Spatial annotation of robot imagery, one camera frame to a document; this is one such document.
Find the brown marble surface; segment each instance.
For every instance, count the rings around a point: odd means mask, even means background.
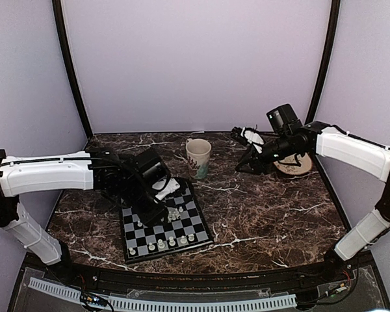
[[[193,181],[214,244],[126,266],[118,208],[94,191],[67,190],[49,225],[76,263],[174,274],[220,274],[295,267],[322,260],[345,229],[319,173],[254,176],[234,167],[244,147],[228,133],[96,135],[88,148],[118,153],[155,148],[173,176],[188,178],[185,141],[204,138],[213,150],[209,175]]]

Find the white pawn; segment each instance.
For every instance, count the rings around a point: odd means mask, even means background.
[[[169,245],[170,246],[175,246],[176,245],[176,242],[175,242],[175,240],[174,240],[174,238],[172,236],[169,237]]]
[[[159,249],[163,249],[165,247],[163,240],[159,239],[157,241],[157,246],[159,247]]]

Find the ceramic mug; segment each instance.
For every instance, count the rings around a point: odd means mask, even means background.
[[[187,140],[189,175],[194,179],[203,179],[208,174],[211,144],[201,138]]]

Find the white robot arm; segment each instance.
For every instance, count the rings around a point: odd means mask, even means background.
[[[0,149],[0,228],[17,238],[44,264],[70,264],[68,247],[30,216],[19,195],[40,190],[101,190],[132,205],[144,224],[167,220],[161,200],[179,188],[154,150],[138,156],[109,149],[52,157],[7,157]]]
[[[376,207],[326,252],[324,258],[329,276],[390,228],[390,147],[351,135],[335,125],[322,122],[302,125],[289,104],[268,112],[267,116],[280,136],[273,141],[264,144],[258,140],[248,142],[248,138],[242,135],[244,131],[233,129],[231,136],[235,140],[243,145],[250,144],[249,158],[241,159],[238,168],[241,163],[249,164],[255,166],[252,173],[269,173],[269,166],[275,161],[290,155],[313,153],[351,164],[385,182],[382,198]],[[261,150],[252,149],[254,144],[260,145]]]

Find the purple wall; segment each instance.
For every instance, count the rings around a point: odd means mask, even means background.
[[[284,103],[304,119],[330,2],[63,1],[92,129],[270,130]]]
[[[0,148],[8,155],[68,153],[86,142],[60,53],[51,1],[0,0]],[[58,192],[21,196],[46,225]],[[0,229],[0,311],[25,255]]]
[[[342,1],[317,120],[390,145],[390,1]],[[355,225],[384,184],[337,161],[324,159],[323,165]],[[390,296],[390,233],[372,252]]]

